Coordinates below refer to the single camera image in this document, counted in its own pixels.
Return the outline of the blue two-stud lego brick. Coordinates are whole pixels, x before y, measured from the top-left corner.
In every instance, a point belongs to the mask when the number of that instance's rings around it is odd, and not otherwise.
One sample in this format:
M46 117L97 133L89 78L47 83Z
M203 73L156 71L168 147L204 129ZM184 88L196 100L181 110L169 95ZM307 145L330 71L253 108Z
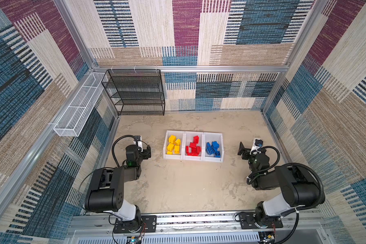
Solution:
M212 155L212 154L214 154L214 150L212 149L212 147L210 146L210 147L206 147L206 153L208 154L208 155Z

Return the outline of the long red lego brick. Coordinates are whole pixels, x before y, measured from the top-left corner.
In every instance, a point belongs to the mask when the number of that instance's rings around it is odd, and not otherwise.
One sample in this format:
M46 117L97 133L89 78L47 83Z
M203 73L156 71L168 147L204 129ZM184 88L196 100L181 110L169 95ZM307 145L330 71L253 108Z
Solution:
M187 156L194 156L194 157L198 157L199 156L199 153L193 153L193 152L191 152L191 153L187 153Z
M193 143L198 144L199 143L199 136L193 137Z

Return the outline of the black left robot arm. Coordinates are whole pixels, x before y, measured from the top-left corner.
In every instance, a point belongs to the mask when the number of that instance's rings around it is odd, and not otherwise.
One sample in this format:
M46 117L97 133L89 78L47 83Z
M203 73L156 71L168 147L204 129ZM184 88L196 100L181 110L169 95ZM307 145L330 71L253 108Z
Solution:
M137 145L126 147L126 162L115 168L95 170L87 190L84 208L89 212L106 213L116 218L115 230L136 233L145 232L146 223L137 205L124 199L124 184L136 181L141 175L141 163L151 157L151 147L141 149Z

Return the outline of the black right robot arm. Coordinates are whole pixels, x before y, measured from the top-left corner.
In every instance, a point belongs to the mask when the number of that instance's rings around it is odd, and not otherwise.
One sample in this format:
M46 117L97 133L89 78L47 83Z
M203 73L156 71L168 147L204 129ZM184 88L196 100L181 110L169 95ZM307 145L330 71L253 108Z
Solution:
M237 213L235 220L242 229L281 228L282 217L324 203L324 186L318 174L300 163L279 165L281 154L276 147L264 146L256 139L251 148L240 143L237 154L249 164L247 185L257 191L281 190L274 198L259 202L254 211Z

